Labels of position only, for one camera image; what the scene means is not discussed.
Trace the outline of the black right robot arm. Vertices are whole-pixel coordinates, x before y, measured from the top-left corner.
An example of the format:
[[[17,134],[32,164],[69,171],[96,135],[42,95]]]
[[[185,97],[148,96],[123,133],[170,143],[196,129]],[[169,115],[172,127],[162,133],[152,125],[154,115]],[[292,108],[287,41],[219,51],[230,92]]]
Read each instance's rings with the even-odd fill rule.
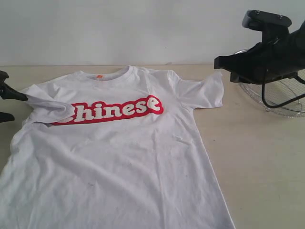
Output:
[[[305,68],[305,26],[290,33],[283,25],[261,23],[262,41],[249,50],[218,56],[214,69],[231,73],[231,82],[262,85],[294,78]]]

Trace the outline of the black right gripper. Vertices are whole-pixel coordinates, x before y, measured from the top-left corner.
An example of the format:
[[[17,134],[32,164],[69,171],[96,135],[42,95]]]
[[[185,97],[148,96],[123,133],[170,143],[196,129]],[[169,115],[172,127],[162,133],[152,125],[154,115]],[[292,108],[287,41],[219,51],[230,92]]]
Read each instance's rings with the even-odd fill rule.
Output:
[[[230,73],[230,82],[262,85],[298,76],[298,31],[275,36],[249,51],[218,56],[214,69]]]

